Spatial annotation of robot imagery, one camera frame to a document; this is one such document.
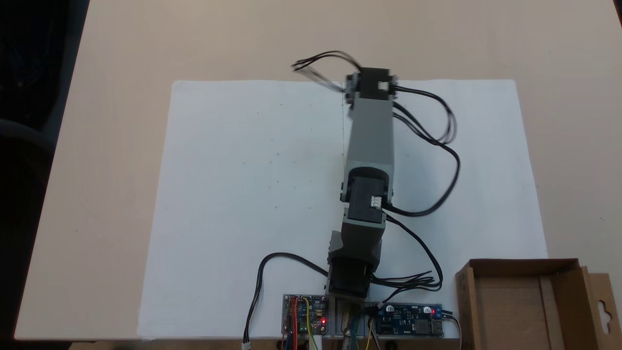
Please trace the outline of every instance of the circuit board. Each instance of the circuit board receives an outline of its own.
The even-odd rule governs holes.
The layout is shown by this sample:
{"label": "circuit board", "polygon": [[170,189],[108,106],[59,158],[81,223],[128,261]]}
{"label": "circuit board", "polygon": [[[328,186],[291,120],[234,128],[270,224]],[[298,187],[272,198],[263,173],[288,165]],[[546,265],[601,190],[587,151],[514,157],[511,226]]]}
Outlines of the circuit board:
{"label": "circuit board", "polygon": [[307,303],[309,300],[309,323],[313,334],[325,334],[328,330],[328,298],[325,295],[284,295],[281,326],[285,332],[292,329],[292,311],[295,307],[298,332],[307,332]]}
{"label": "circuit board", "polygon": [[374,328],[379,335],[442,337],[442,310],[441,304],[387,304],[374,319]]}

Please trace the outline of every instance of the cardboard box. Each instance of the cardboard box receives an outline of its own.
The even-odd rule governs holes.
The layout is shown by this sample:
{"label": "cardboard box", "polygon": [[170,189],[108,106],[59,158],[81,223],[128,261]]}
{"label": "cardboard box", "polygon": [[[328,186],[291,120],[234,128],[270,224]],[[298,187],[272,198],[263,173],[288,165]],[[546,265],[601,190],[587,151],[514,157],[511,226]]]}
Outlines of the cardboard box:
{"label": "cardboard box", "polygon": [[609,275],[588,273],[577,259],[473,259],[456,282],[463,350],[622,349]]}

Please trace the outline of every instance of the white paper sheet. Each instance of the white paper sheet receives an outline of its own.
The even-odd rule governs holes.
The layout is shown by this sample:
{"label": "white paper sheet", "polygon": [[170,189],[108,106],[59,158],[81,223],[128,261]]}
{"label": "white paper sheet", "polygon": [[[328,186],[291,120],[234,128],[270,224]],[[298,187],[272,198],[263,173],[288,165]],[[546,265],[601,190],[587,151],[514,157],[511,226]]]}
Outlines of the white paper sheet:
{"label": "white paper sheet", "polygon": [[[436,293],[394,301],[457,310],[454,274],[470,258],[546,258],[536,189],[516,87],[510,80],[405,82],[442,96],[458,119],[451,144],[458,184],[434,214],[398,217],[443,268]],[[443,108],[400,93],[398,101],[440,135]],[[292,252],[327,268],[339,230],[343,153],[350,120],[340,94],[312,82],[176,82],[173,85],[147,259],[138,335],[240,338],[259,262]],[[426,209],[443,193],[455,162],[399,121],[393,204]],[[387,224],[379,277],[433,270],[423,249]],[[291,260],[264,274],[252,338],[281,336],[284,293],[321,294],[325,277]],[[370,300],[391,289],[373,286]],[[457,332],[446,327],[446,336]]]}

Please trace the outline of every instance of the beige table surface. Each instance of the beige table surface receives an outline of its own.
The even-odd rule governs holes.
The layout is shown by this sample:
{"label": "beige table surface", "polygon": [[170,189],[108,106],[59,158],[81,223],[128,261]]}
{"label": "beige table surface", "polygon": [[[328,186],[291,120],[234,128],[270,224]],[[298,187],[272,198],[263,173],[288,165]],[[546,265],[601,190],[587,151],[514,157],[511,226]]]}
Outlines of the beige table surface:
{"label": "beige table surface", "polygon": [[303,80],[289,64],[331,49],[408,80],[515,79],[549,256],[609,272],[622,303],[612,0],[91,0],[16,337],[137,337],[173,81]]}

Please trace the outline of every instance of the robotic arm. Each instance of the robotic arm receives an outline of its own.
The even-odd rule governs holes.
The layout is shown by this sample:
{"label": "robotic arm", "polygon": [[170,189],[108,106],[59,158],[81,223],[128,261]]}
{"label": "robotic arm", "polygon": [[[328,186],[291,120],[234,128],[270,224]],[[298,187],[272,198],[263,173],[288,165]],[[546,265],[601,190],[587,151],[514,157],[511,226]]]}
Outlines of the robotic arm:
{"label": "robotic arm", "polygon": [[352,129],[341,184],[341,232],[328,249],[328,294],[365,299],[380,263],[386,224],[383,203],[393,184],[393,99],[397,77],[388,69],[365,68],[346,78]]}

